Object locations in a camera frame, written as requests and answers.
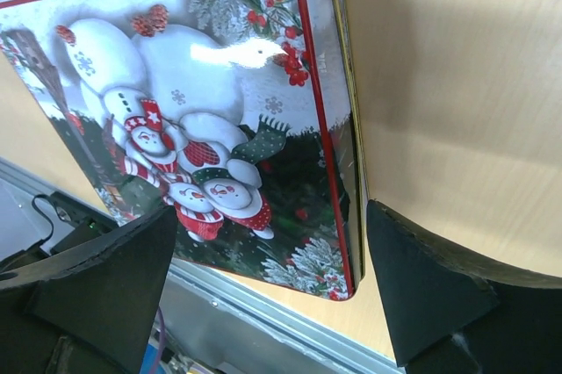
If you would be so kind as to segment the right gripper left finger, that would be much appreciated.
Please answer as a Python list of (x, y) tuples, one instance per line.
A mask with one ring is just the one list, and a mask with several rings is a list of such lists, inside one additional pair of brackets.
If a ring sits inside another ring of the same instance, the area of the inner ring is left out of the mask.
[(1, 275), (3, 373), (137, 373), (176, 244), (163, 207)]

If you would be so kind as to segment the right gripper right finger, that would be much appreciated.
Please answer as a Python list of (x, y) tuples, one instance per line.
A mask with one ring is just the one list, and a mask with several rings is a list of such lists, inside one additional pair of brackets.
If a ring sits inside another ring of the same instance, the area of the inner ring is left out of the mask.
[(502, 263), (372, 200), (367, 240), (408, 373), (559, 373), (561, 279)]

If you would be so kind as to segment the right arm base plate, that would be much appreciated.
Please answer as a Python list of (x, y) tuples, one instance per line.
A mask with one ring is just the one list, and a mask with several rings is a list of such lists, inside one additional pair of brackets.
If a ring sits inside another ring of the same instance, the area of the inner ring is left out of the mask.
[(1, 271), (59, 254), (109, 233), (115, 221), (54, 192), (30, 196), (1, 189)]

